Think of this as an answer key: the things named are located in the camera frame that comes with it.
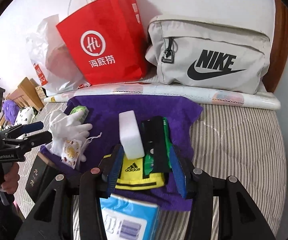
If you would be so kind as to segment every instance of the nike swoosh logo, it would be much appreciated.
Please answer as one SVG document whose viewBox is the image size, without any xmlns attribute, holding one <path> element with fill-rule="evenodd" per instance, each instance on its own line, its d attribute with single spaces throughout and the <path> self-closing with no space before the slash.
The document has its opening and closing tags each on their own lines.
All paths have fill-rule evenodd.
<svg viewBox="0 0 288 240">
<path fill-rule="evenodd" d="M 198 72 L 195 70 L 195 62 L 196 62 L 196 60 L 193 62 L 193 64 L 191 64 L 191 66 L 187 70 L 188 77 L 193 79 L 193 80 L 204 80 L 204 79 L 219 77 L 219 76 L 228 75 L 228 74 L 232 74 L 232 73 L 236 73 L 236 72 L 245 70 L 245 69 L 239 69 L 239 70 L 201 73 L 201 72 Z"/>
</svg>

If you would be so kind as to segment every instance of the hi logo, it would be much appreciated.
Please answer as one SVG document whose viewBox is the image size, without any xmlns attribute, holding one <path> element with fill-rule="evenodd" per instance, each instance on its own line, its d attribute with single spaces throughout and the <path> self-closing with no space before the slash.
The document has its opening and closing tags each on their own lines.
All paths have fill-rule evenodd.
<svg viewBox="0 0 288 240">
<path fill-rule="evenodd" d="M 81 36 L 81 47 L 85 53 L 91 56 L 102 55 L 106 48 L 104 37 L 96 31 L 84 32 Z"/>
<path fill-rule="evenodd" d="M 204 80 L 243 71 L 245 69 L 231 70 L 236 56 L 217 51 L 203 49 L 198 60 L 195 60 L 188 68 L 187 75 L 193 80 Z M 219 71 L 198 72 L 197 67 L 214 69 Z"/>
<path fill-rule="evenodd" d="M 136 165 L 136 163 L 133 163 L 131 166 L 126 168 L 125 171 L 140 171 L 141 169 Z"/>
</svg>

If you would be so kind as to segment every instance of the white circle logo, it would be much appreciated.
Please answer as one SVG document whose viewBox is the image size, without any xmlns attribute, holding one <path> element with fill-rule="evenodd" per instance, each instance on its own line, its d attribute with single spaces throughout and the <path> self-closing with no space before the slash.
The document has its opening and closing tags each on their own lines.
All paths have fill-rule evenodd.
<svg viewBox="0 0 288 240">
<path fill-rule="evenodd" d="M 97 57 L 102 55 L 106 48 L 104 37 L 96 31 L 84 32 L 81 36 L 81 47 L 88 55 Z"/>
</svg>

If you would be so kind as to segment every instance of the black carabiner clip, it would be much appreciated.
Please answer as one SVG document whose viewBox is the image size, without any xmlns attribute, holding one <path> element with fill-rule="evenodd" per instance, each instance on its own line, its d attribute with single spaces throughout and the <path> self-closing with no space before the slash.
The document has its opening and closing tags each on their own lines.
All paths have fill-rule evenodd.
<svg viewBox="0 0 288 240">
<path fill-rule="evenodd" d="M 173 37 L 168 38 L 168 47 L 164 51 L 164 55 L 162 56 L 161 61 L 163 63 L 167 64 L 173 64 L 174 63 L 174 52 L 172 51 L 172 45 L 173 45 Z"/>
</svg>

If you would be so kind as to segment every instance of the blue handle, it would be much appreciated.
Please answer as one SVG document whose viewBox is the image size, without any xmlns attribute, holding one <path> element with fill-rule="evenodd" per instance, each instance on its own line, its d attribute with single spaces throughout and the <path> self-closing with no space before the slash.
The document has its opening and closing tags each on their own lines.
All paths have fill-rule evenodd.
<svg viewBox="0 0 288 240">
<path fill-rule="evenodd" d="M 31 124 L 25 124 L 23 125 L 22 129 L 21 129 L 21 133 L 30 133 L 30 132 L 35 132 L 38 130 L 43 129 L 44 124 L 42 122 L 34 122 Z"/>
</svg>

